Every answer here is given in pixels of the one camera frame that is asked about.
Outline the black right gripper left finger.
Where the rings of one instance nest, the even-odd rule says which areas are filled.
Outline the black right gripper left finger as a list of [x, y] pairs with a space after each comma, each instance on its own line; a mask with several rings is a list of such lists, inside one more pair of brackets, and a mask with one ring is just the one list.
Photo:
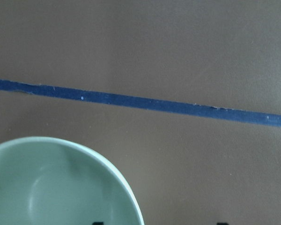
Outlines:
[[92, 223], [92, 225], [104, 225], [103, 221], [95, 221]]

